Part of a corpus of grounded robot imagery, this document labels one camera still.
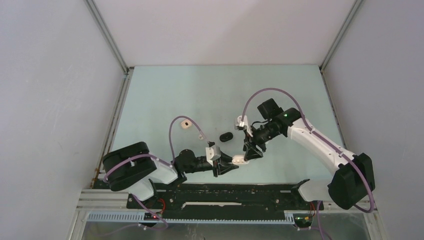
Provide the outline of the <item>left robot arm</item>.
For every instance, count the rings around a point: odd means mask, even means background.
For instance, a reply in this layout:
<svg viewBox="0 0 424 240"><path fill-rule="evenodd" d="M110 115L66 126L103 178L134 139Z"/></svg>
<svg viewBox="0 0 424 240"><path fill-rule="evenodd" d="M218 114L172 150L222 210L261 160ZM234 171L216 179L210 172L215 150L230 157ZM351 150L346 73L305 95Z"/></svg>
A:
<svg viewBox="0 0 424 240"><path fill-rule="evenodd" d="M218 177L246 164L243 155L229 156L214 143L206 147L203 156L185 149L173 162L167 162L151 154L143 141L112 151L101 162L105 170L103 180L110 190L128 191L145 208L153 208L158 202L156 184L179 185L186 181L186 174L197 172L211 171Z"/></svg>

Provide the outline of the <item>pink earbud charging case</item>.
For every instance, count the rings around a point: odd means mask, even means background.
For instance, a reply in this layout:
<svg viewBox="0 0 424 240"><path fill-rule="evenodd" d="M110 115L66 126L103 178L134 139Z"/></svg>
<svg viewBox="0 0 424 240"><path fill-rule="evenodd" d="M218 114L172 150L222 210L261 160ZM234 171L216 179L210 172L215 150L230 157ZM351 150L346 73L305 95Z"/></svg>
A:
<svg viewBox="0 0 424 240"><path fill-rule="evenodd" d="M189 129L193 125L193 123L191 120L185 119L180 123L180 125L182 129L186 130Z"/></svg>

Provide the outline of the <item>black earbud charging case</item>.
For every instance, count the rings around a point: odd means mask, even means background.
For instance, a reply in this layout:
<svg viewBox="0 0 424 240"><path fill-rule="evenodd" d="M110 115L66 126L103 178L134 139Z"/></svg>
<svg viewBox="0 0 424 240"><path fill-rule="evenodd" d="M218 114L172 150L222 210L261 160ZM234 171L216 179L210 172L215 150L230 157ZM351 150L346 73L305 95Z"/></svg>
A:
<svg viewBox="0 0 424 240"><path fill-rule="evenodd" d="M219 136L219 140L220 140L222 143L226 143L226 142L228 142L228 141L232 140L232 139L233 139L233 137L234 137L234 135L233 135L233 133L232 133L232 132L225 132L225 133L223 133L223 134L221 134L221 135Z"/></svg>

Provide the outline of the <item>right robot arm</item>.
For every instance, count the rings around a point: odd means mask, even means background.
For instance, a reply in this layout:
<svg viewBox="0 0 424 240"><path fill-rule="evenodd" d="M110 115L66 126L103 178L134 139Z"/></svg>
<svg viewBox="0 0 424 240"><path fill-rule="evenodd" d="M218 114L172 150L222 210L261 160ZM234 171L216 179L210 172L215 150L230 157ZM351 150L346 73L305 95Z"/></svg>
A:
<svg viewBox="0 0 424 240"><path fill-rule="evenodd" d="M291 204L304 209L314 201L333 201L348 210L369 197L373 210L376 188L372 159L365 153L355 154L331 141L302 117L299 110L283 110L273 98L257 108L264 118L258 128L245 115L236 118L235 128L244 131L244 161L263 157L266 144L278 136L295 141L313 154L332 175L331 181L306 179L294 187Z"/></svg>

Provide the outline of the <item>white earbud charging case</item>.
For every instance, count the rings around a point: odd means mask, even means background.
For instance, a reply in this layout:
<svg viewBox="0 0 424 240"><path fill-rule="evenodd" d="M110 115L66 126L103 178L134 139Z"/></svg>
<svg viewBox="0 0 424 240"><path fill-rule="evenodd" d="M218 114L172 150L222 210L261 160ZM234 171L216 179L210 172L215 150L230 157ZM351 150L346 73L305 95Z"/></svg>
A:
<svg viewBox="0 0 424 240"><path fill-rule="evenodd" d="M234 165L246 165L249 161L245 159L244 155L238 154L232 157L231 163Z"/></svg>

